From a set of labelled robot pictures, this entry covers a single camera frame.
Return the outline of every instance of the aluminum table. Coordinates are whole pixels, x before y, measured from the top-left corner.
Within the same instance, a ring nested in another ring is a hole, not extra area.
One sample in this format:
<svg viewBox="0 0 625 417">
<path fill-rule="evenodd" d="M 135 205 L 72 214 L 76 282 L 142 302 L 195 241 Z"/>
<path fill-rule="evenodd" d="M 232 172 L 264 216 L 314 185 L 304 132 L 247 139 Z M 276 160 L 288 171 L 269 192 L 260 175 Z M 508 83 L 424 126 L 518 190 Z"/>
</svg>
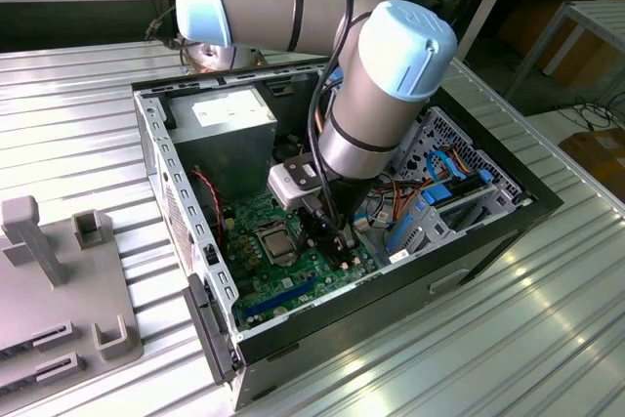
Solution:
<svg viewBox="0 0 625 417">
<path fill-rule="evenodd" d="M 0 56 L 0 198 L 34 194 L 43 223 L 107 212 L 145 346 L 13 415 L 232 413 L 180 293 L 129 87 L 181 72 L 156 43 Z M 443 87 L 565 205 L 474 282 L 240 415 L 622 415 L 625 207 L 459 62 Z"/>
</svg>

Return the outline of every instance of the cardboard box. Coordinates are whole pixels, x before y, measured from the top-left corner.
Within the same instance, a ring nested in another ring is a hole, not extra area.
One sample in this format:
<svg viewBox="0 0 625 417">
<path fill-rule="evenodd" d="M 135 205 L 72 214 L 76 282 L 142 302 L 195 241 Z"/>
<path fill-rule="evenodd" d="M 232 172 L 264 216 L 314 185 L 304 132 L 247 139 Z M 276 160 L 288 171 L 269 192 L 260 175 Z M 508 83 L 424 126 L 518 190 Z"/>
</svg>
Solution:
<svg viewBox="0 0 625 417">
<path fill-rule="evenodd" d="M 560 148 L 625 202 L 624 130 L 580 132 L 560 142 Z"/>
</svg>

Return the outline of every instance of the yellow wire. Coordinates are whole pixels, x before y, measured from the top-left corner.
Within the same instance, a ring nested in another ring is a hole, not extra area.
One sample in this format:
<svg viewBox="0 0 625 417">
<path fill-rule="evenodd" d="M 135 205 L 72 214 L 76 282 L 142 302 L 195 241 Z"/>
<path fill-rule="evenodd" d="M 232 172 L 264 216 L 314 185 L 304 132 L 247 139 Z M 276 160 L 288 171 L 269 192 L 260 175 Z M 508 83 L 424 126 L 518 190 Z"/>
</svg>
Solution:
<svg viewBox="0 0 625 417">
<path fill-rule="evenodd" d="M 471 173 L 471 170 L 469 168 L 467 168 L 467 165 L 465 165 L 465 162 L 462 161 L 462 158 L 460 158 L 460 155 L 458 154 L 458 151 L 456 151 L 455 148 L 453 148 L 451 151 L 453 152 L 454 156 L 456 157 L 456 160 L 458 160 L 458 163 L 460 164 L 460 167 L 462 168 L 462 170 L 465 173 Z"/>
<path fill-rule="evenodd" d="M 393 183 L 393 214 L 392 214 L 391 220 L 395 221 L 395 207 L 397 204 L 397 199 L 396 199 L 397 198 L 397 183 L 395 179 L 386 171 L 383 172 L 382 174 L 385 175 L 387 178 L 389 178 L 391 180 L 391 183 Z"/>
</svg>

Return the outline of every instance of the label sticker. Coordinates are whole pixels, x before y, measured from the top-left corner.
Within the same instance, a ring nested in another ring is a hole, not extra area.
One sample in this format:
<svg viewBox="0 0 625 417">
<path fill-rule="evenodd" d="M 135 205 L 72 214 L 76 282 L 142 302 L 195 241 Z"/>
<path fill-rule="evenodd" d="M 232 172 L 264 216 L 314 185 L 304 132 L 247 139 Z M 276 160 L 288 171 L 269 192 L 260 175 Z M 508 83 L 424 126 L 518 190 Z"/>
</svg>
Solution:
<svg viewBox="0 0 625 417">
<path fill-rule="evenodd" d="M 193 113 L 202 127 L 230 121 L 268 119 L 265 108 L 251 90 L 229 92 L 223 97 L 193 105 Z"/>
<path fill-rule="evenodd" d="M 597 142 L 599 142 L 603 148 L 607 148 L 608 150 L 612 150 L 614 148 L 618 148 L 618 142 L 612 137 L 595 137 Z"/>
<path fill-rule="evenodd" d="M 385 224 L 388 219 L 389 219 L 389 214 L 383 210 L 381 210 L 378 216 L 376 217 L 376 220 L 380 222 L 381 224 Z"/>
<path fill-rule="evenodd" d="M 394 264 L 397 261 L 401 261 L 403 258 L 407 258 L 408 256 L 409 256 L 408 251 L 405 250 L 405 249 L 402 249 L 401 251 L 398 251 L 398 252 L 394 253 L 389 258 L 389 261 L 391 261 L 391 264 Z"/>
</svg>

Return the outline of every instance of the white component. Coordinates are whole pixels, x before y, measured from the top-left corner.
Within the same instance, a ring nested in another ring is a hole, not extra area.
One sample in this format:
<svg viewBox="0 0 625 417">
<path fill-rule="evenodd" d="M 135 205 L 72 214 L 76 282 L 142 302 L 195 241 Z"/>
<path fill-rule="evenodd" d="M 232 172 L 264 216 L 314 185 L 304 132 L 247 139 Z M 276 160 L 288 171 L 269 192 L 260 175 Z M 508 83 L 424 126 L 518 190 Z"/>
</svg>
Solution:
<svg viewBox="0 0 625 417">
<path fill-rule="evenodd" d="M 378 216 L 376 217 L 376 220 L 380 222 L 381 224 L 385 224 L 388 219 L 389 219 L 389 214 L 388 212 L 385 212 L 384 210 L 381 210 L 378 213 Z"/>
<path fill-rule="evenodd" d="M 408 256 L 410 256 L 408 251 L 405 249 L 402 249 L 401 251 L 397 251 L 391 257 L 389 257 L 389 261 L 391 261 L 391 264 L 394 264 L 398 261 L 401 261 L 404 258 L 407 258 Z"/>
<path fill-rule="evenodd" d="M 354 228 L 356 231 L 363 233 L 369 230 L 371 227 L 369 226 L 369 222 L 367 222 L 367 218 L 362 217 L 361 219 L 358 219 L 354 222 Z"/>
<path fill-rule="evenodd" d="M 176 0 L 176 20 L 186 39 L 230 45 L 230 30 L 222 0 Z"/>
<path fill-rule="evenodd" d="M 378 4 L 358 36 L 367 75 L 382 91 L 405 102 L 434 94 L 457 47 L 451 26 L 405 0 Z"/>
<path fill-rule="evenodd" d="M 309 175 L 309 178 L 314 178 L 316 176 L 316 172 L 314 171 L 313 167 L 308 163 L 302 165 L 302 169 L 307 175 Z"/>
<path fill-rule="evenodd" d="M 268 111 L 249 89 L 228 92 L 193 105 L 193 113 L 202 127 L 231 121 L 263 124 L 271 121 Z"/>
</svg>

